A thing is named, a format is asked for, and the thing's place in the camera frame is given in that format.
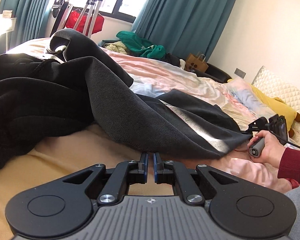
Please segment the person right hand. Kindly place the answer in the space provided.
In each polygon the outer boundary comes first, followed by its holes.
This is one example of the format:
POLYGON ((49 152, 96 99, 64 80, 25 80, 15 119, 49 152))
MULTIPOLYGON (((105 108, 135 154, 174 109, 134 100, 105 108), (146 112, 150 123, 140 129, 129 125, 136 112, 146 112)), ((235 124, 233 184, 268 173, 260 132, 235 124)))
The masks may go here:
POLYGON ((259 138, 264 138, 264 148, 259 157, 250 157, 255 163, 268 163, 274 168, 279 168, 281 158, 286 148, 280 144, 278 139, 269 131, 260 131, 247 144, 249 148, 252 144, 258 141, 259 138))

